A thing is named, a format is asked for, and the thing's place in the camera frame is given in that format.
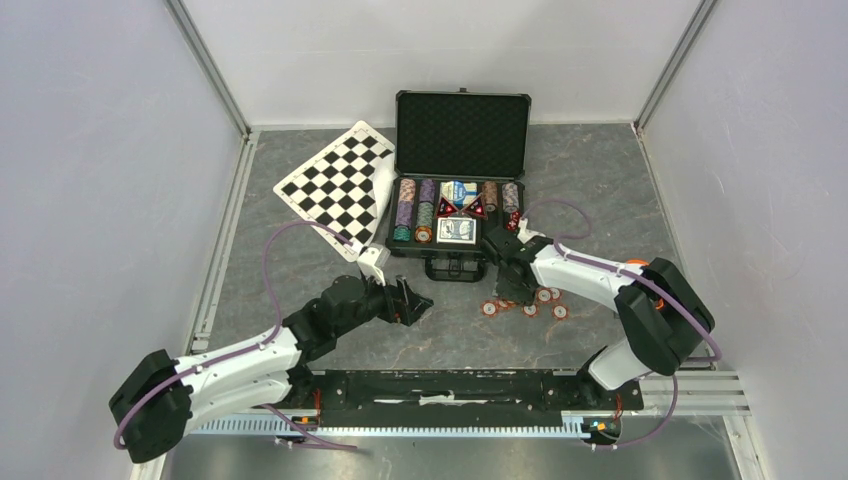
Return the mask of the blue backed card deck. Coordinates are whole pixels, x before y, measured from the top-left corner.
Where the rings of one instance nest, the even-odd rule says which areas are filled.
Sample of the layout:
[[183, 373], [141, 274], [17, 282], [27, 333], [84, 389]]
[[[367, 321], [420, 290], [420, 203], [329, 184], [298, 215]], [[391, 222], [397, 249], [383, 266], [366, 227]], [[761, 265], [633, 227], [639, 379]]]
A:
[[477, 221], [469, 217], [437, 219], [436, 242], [440, 244], [473, 245], [477, 241]]

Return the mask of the all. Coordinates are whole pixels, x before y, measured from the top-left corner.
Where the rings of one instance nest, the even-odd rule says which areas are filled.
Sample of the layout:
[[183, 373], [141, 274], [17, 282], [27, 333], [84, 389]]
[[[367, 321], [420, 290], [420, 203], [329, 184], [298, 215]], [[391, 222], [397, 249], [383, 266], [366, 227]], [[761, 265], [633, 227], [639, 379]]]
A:
[[435, 216], [437, 218], [446, 218], [459, 213], [460, 210], [444, 196], [438, 200], [438, 205], [435, 208]]
[[476, 196], [468, 205], [465, 205], [462, 208], [460, 213], [469, 218], [486, 220], [488, 218], [488, 213], [483, 196]]

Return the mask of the brown poker chip stack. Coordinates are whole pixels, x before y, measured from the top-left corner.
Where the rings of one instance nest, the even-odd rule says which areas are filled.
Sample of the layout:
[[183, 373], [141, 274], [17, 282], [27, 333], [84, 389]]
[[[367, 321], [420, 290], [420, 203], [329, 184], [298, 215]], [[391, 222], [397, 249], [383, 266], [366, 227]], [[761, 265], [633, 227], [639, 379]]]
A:
[[487, 212], [495, 212], [498, 209], [498, 185], [494, 181], [486, 181], [481, 189], [483, 204]]

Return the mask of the blue boxed card deck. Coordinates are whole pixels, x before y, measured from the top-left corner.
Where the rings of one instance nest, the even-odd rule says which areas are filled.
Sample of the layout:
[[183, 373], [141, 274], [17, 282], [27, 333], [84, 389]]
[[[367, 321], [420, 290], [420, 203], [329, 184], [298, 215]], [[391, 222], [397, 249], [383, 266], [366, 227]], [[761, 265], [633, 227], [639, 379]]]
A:
[[440, 194], [456, 207], [463, 208], [478, 197], [479, 191], [476, 182], [451, 180], [440, 183]]

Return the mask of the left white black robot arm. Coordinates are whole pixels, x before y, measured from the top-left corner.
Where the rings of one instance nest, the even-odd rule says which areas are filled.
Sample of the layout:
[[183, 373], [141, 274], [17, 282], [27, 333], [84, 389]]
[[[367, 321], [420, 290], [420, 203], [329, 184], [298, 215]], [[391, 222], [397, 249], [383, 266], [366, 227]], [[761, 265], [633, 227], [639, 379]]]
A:
[[281, 401], [302, 407], [314, 394], [308, 363], [334, 350], [343, 335], [373, 319], [412, 325], [432, 305], [403, 277], [381, 285], [340, 276], [254, 337], [194, 356], [151, 352], [108, 402], [117, 424], [113, 444], [142, 464], [212, 420]]

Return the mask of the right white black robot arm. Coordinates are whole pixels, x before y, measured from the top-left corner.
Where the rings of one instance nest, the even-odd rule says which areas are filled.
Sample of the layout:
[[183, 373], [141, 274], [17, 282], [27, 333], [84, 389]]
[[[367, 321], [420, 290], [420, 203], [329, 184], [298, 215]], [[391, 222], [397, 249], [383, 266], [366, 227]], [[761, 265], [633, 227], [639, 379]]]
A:
[[591, 408], [612, 401], [626, 382], [655, 373], [672, 376], [707, 344], [720, 357], [711, 333], [715, 320], [671, 261], [646, 265], [614, 262], [566, 248], [542, 234], [503, 227], [486, 233], [481, 249], [497, 269], [496, 293], [520, 305], [542, 288], [563, 290], [609, 308], [624, 337], [604, 347], [582, 367], [580, 400]]

